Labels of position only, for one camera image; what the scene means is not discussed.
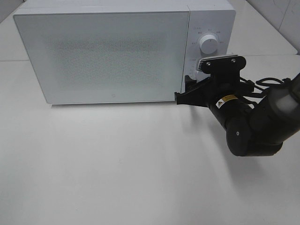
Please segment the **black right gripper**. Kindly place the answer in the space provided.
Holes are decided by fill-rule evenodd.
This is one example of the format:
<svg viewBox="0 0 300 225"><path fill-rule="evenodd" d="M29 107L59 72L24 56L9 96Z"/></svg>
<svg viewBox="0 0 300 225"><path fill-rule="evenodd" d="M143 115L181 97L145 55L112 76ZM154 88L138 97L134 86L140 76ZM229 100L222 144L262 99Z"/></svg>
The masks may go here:
<svg viewBox="0 0 300 225"><path fill-rule="evenodd" d="M215 117L239 117L251 111L251 103L244 97L253 91L254 83L240 78L239 72L211 75L202 82L186 75L185 92L175 92L174 98L177 105L209 108Z"/></svg>

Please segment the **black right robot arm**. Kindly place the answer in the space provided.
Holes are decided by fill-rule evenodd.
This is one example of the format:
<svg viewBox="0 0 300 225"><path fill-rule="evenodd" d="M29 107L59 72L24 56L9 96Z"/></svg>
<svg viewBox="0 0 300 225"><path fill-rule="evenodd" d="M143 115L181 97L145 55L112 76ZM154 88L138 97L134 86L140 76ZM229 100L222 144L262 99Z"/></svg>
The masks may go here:
<svg viewBox="0 0 300 225"><path fill-rule="evenodd" d="M213 73L201 82L188 78L188 90L175 93L178 105L207 107L226 131L230 152L240 157L273 156L300 130L300 77L255 84L239 72Z"/></svg>

